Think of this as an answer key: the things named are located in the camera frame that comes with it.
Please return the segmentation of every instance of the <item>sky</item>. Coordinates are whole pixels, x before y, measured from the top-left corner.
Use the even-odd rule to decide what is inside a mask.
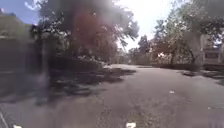
[[[38,22],[38,0],[0,0],[0,8],[6,13],[15,13],[25,23],[35,24]],[[171,8],[173,0],[120,0],[119,4],[127,6],[134,13],[135,20],[140,26],[139,35],[147,35],[152,38],[156,21],[165,19]],[[137,47],[138,40],[129,43],[127,49]]]

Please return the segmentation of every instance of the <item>sunlight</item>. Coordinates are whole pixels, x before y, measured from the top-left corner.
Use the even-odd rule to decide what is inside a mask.
[[[121,0],[119,5],[126,6],[134,13],[134,18],[140,26],[139,36],[147,35],[153,37],[156,21],[165,19],[170,13],[173,0]],[[137,43],[127,40],[129,45],[127,49],[137,47]]]

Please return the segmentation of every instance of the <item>pavement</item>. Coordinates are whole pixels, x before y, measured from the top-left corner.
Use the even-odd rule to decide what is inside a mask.
[[[135,122],[136,128],[224,127],[223,78],[153,67],[110,68],[132,72],[82,79],[75,93],[72,84],[66,89],[67,95],[51,95],[44,75],[12,75],[14,91],[0,91],[0,107],[23,128],[125,128],[127,122]],[[1,78],[0,86],[7,85],[8,77]]]

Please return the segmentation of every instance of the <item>house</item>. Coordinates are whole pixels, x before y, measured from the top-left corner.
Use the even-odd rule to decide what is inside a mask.
[[[224,65],[224,45],[214,43],[204,36],[202,40],[202,62],[203,65]]]

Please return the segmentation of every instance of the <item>foliage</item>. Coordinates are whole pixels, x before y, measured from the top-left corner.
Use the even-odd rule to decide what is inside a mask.
[[[75,52],[87,51],[85,54],[108,60],[116,53],[117,41],[125,46],[125,38],[138,37],[133,13],[113,0],[48,0],[40,6],[51,32],[64,33]]]
[[[138,45],[139,45],[140,53],[145,54],[145,53],[149,52],[150,42],[148,41],[146,35],[144,35],[140,38],[140,41],[138,42]]]

